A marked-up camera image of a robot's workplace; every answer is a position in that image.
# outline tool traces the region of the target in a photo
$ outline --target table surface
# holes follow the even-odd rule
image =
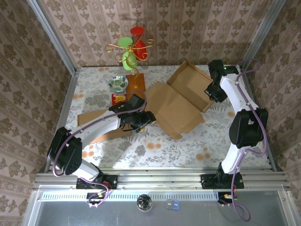
[[[197,66],[209,74],[206,65]],[[166,82],[178,66],[140,66],[144,73],[146,89],[156,81]],[[127,75],[123,67],[89,67],[79,73],[71,103],[66,128],[77,127],[77,115],[106,109],[111,106],[110,78]],[[188,167],[216,168],[229,149],[229,127],[235,116],[230,101],[215,103],[202,113],[204,123],[180,140],[173,140],[161,128],[152,124],[146,130],[132,136],[88,145],[83,158],[102,168],[128,167]],[[260,142],[254,150],[261,151]],[[244,167],[270,168],[267,156],[249,153],[242,163]]]

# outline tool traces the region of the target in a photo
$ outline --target wall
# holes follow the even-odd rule
[[[301,1],[285,2],[257,57],[264,65],[251,87],[269,112],[271,150],[301,212]]]
[[[25,0],[0,0],[0,225],[21,225],[70,74]]]
[[[136,25],[157,41],[142,65],[242,59],[271,0],[39,0],[75,65],[118,65],[104,47]]]

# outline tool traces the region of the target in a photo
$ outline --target cardboard box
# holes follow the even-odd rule
[[[204,90],[210,77],[185,61],[166,83],[156,82],[147,91],[146,110],[151,111],[161,129],[172,139],[191,132],[204,121],[205,112],[213,103]]]
[[[77,124],[78,126],[81,126],[99,116],[101,116],[103,113],[105,113],[107,110],[100,110],[100,111],[95,111],[95,112],[88,112],[88,113],[83,113],[83,114],[79,114],[77,116]],[[124,130],[126,129],[130,129],[130,127],[128,125],[126,125],[124,128]],[[127,132],[124,132],[122,131],[121,128],[118,128],[116,130],[112,130],[102,136],[100,136],[99,138],[93,140],[91,142],[92,143],[97,143],[97,142],[102,142],[102,141],[105,141],[105,140],[112,140],[112,139],[116,139],[116,138],[119,138],[119,137],[127,137],[127,136],[130,136],[132,135],[132,132],[131,131],[127,131]]]

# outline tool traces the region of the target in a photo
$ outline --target purple cable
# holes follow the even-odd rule
[[[241,87],[239,86],[239,78],[243,75],[243,74],[247,74],[247,73],[251,73],[251,72],[255,72],[257,70],[259,70],[259,68],[262,66],[262,63],[260,60],[258,59],[255,59],[255,58],[250,58],[250,59],[246,59],[246,60],[242,60],[242,61],[239,61],[238,63],[236,63],[236,65],[242,63],[242,62],[245,62],[247,60],[255,60],[259,63],[259,66],[252,69],[252,70],[249,70],[249,71],[245,71],[245,72],[242,72],[241,74],[238,75],[238,77],[236,78],[236,86],[241,94],[241,96],[243,97],[243,99],[246,101],[247,105],[249,106],[249,108],[251,109],[252,113],[254,114],[256,120],[258,121],[258,124],[262,130],[262,134],[263,134],[263,139],[264,139],[264,149],[263,149],[263,152],[259,153],[259,152],[256,152],[252,149],[246,149],[245,152],[240,156],[240,159],[237,161],[236,165],[235,165],[235,169],[234,169],[234,173],[233,173],[233,177],[232,177],[232,183],[231,183],[231,197],[232,197],[232,205],[233,205],[233,208],[236,212],[236,214],[245,222],[249,222],[251,220],[251,214],[249,212],[249,210],[242,204],[239,204],[239,203],[235,203],[234,201],[234,181],[235,181],[235,176],[236,176],[236,172],[237,172],[237,169],[239,168],[244,156],[246,155],[246,152],[251,152],[255,155],[258,155],[258,156],[263,156],[267,153],[267,150],[268,150],[268,146],[267,146],[267,143],[268,143],[268,138],[267,138],[267,133],[265,131],[265,128],[263,126],[263,123],[262,121],[260,120],[260,118],[258,117],[258,115],[256,114],[255,110],[253,109],[253,107],[248,104],[249,103],[249,100],[247,99],[247,97],[245,96],[244,92],[242,91]],[[241,208],[243,208],[244,210],[247,211],[249,217],[247,219],[244,219],[240,213],[238,212],[236,206],[240,206]]]
[[[59,148],[59,150],[58,150],[58,152],[57,152],[57,154],[56,154],[56,156],[55,156],[55,159],[54,159],[54,161],[53,161],[52,172],[53,172],[53,174],[54,174],[56,177],[61,177],[62,175],[64,175],[63,172],[62,172],[61,174],[57,174],[57,172],[56,172],[56,170],[55,170],[55,167],[56,167],[57,160],[58,160],[58,158],[59,158],[59,156],[60,156],[60,154],[61,154],[63,148],[66,146],[66,144],[68,143],[68,141],[69,141],[72,137],[74,137],[75,135],[81,133],[82,131],[84,131],[85,129],[89,128],[90,126],[93,126],[94,124],[96,124],[96,123],[98,123],[98,122],[100,122],[100,121],[106,120],[107,118],[114,117],[114,116],[121,115],[121,114],[137,112],[137,111],[143,109],[143,108],[146,106],[146,95],[145,95],[145,93],[142,92],[142,91],[140,91],[140,90],[134,90],[134,91],[132,91],[132,92],[129,92],[127,95],[130,95],[130,94],[132,94],[132,93],[134,93],[134,92],[139,92],[139,93],[142,93],[142,94],[144,95],[144,103],[143,103],[142,106],[140,106],[140,107],[138,107],[138,108],[136,108],[136,109],[134,109],[134,110],[129,110],[129,111],[125,111],[125,112],[119,112],[119,113],[115,113],[115,114],[110,114],[110,115],[104,116],[103,118],[100,118],[100,119],[98,119],[98,120],[96,120],[96,121],[94,121],[94,122],[92,122],[92,123],[90,123],[90,124],[84,126],[82,129],[77,130],[76,132],[72,133],[69,137],[67,137],[67,139],[66,139],[66,140],[62,143],[62,145],[60,146],[60,148]]]
[[[97,203],[97,206],[101,205],[101,204],[108,198],[108,195],[109,195],[109,189],[108,189],[108,187],[107,187],[106,185],[101,184],[101,183],[96,183],[96,182],[90,182],[90,181],[88,181],[88,180],[86,180],[86,179],[84,179],[84,178],[80,178],[80,179],[83,180],[83,181],[85,181],[86,183],[89,183],[89,184],[92,184],[92,185],[101,185],[101,186],[103,186],[103,187],[105,188],[105,190],[106,190],[105,196],[104,196],[103,200],[101,200],[99,203]],[[94,196],[95,196],[95,195],[90,196],[88,203],[90,203],[91,199],[92,199]]]

